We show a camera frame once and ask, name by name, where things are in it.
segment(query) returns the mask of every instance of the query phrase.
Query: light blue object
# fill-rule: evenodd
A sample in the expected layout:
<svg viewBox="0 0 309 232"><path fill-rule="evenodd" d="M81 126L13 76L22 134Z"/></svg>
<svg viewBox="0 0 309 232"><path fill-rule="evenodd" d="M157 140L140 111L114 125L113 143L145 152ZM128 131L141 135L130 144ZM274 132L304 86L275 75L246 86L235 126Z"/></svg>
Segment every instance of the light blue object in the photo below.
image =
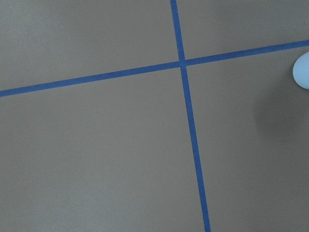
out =
<svg viewBox="0 0 309 232"><path fill-rule="evenodd" d="M309 52L302 55L295 62L293 76L299 86L309 89Z"/></svg>

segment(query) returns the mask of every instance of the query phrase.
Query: gray floor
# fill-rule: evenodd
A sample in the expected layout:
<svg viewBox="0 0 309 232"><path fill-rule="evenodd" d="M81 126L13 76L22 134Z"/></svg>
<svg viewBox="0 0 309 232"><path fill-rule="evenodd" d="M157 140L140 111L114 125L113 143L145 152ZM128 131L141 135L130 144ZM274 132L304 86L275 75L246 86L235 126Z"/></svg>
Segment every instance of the gray floor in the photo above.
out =
<svg viewBox="0 0 309 232"><path fill-rule="evenodd" d="M178 0L186 58L309 39L307 0ZM168 0L0 2L0 90L178 61ZM309 47L189 66L213 232L309 231ZM202 232L179 68L0 98L1 232Z"/></svg>
<svg viewBox="0 0 309 232"><path fill-rule="evenodd" d="M309 230L308 48L188 68L212 231Z"/></svg>

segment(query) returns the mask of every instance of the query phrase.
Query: blue painter's tape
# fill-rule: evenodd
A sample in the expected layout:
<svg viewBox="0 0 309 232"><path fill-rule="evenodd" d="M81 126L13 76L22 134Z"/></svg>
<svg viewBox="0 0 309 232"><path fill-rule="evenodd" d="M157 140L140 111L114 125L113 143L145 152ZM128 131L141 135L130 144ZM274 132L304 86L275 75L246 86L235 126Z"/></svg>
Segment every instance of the blue painter's tape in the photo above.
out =
<svg viewBox="0 0 309 232"><path fill-rule="evenodd" d="M188 59L186 60L186 65L189 66L189 65L196 65L196 64L204 64L204 63L220 61L224 59L246 57L246 56L258 55L258 54L263 54L263 53L268 53L268 52L276 52L276 51L282 51L282 50L298 48L298 47L306 47L306 46L309 46L309 40L298 41L298 42L293 42L293 43L284 43L284 44L267 46L267 47L259 47L259 48L248 49L248 50L237 51L237 52L229 52L229 53L223 53L223 54L207 56L207 57Z"/></svg>
<svg viewBox="0 0 309 232"><path fill-rule="evenodd" d="M122 71L117 71L117 72L108 72L108 73L97 74L97 75L92 75L92 76L84 76L84 77L73 78L73 79L62 80L62 81L55 81L55 82L50 82L50 83L45 83L45 84L38 84L38 85L33 85L33 86L2 90L0 91L0 97L34 92L34 91L50 89L50 88L78 85L78 84L87 83L87 82L107 80L107 79L112 79L116 77L130 76L130 75L135 75L135 74L140 74L140 73L149 73L149 72L155 72L155 71L160 71L160 70L173 69L173 68L178 68L178 67L179 67L179 62L176 61L176 62L170 62L170 63L164 63L164 64L156 64L156 65L151 65L151 66L146 66L146 67L141 67L141 68L127 69L127 70L122 70Z"/></svg>
<svg viewBox="0 0 309 232"><path fill-rule="evenodd" d="M197 174L197 186L198 186L199 198L200 198L201 207L202 207L204 229L206 232L211 232L208 209L207 209L206 192L205 192L204 180L203 180L203 173L202 173L201 161L200 161L199 150L198 150L197 132L195 129L195 122L194 122L194 116L193 116L193 108L192 108L188 73L187 73L186 61L185 61L185 56L184 56L183 39L182 39L182 33L181 33L176 0L171 0L170 5L172 9L172 16L173 16L175 36L176 36L176 44L177 44L177 49L178 49L178 58L179 58L180 70L181 70L182 81L183 81L183 93L184 93L185 106L187 110L187 117L188 117L188 123L189 123L195 170Z"/></svg>

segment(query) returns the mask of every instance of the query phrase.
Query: white object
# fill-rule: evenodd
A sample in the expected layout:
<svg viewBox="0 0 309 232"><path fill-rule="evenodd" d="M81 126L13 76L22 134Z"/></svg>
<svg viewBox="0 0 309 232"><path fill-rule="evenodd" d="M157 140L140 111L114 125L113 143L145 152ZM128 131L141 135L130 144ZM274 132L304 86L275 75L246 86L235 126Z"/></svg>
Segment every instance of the white object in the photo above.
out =
<svg viewBox="0 0 309 232"><path fill-rule="evenodd" d="M299 86L309 89L309 52L295 62L293 76Z"/></svg>

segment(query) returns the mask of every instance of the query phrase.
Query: blue tape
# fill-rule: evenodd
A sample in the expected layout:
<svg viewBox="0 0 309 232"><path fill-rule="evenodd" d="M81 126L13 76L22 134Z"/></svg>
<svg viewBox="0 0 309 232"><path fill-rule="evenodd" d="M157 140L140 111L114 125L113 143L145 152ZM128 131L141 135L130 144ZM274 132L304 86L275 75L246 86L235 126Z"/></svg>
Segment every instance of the blue tape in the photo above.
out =
<svg viewBox="0 0 309 232"><path fill-rule="evenodd" d="M62 80L62 81L55 81L55 82L50 82L50 83L45 83L45 84L38 84L38 85L33 85L33 86L2 90L0 91L0 97L34 92L34 91L50 89L50 88L78 85L78 84L87 83L87 82L107 80L107 79L112 79L116 77L130 76L130 75L135 75L135 74L140 74L140 73L150 73L150 72L166 70L166 69L173 69L173 68L178 68L178 67L179 67L179 62L176 61L176 62L170 62L170 63L164 63L164 64L156 64L156 65L151 65L151 66L146 66L146 67L141 67L141 68L127 69L127 70L122 70L122 71L117 71L117 72L108 72L108 73L97 74L97 75L92 75L92 76L84 76L84 77L73 78L73 79Z"/></svg>
<svg viewBox="0 0 309 232"><path fill-rule="evenodd" d="M194 122L194 116L193 116L188 73L187 73L187 67L186 67L186 60L184 56L183 39L182 39L182 33L181 33L176 0L171 0L170 5L172 9L172 16L173 16L175 36L176 36L176 44L177 44L177 49L178 49L178 58L179 58L180 70L181 70L182 81L183 81L183 93L184 93L185 106L187 109L191 145L192 145L192 150L193 150L195 170L197 174L197 186L198 186L199 198L201 202L202 214L203 214L203 220L204 220L204 229L206 232L211 232L208 209L207 209L206 192L205 192L205 187L204 187L203 173L202 173L202 167L201 167L201 161L200 161L198 143L197 143L197 132L195 129L195 122Z"/></svg>
<svg viewBox="0 0 309 232"><path fill-rule="evenodd" d="M298 41L298 42L293 42L293 43L284 43L284 44L267 46L267 47L259 47L259 48L248 49L248 50L237 51L237 52L229 52L229 53L223 53L223 54L207 56L207 57L188 59L186 60L186 65L189 66L189 65L196 65L196 64L204 64L204 63L220 61L224 59L246 57L246 56L258 55L258 54L263 54L263 53L268 53L268 52L276 52L276 51L282 51L282 50L298 48L298 47L306 47L306 46L309 46L309 40Z"/></svg>

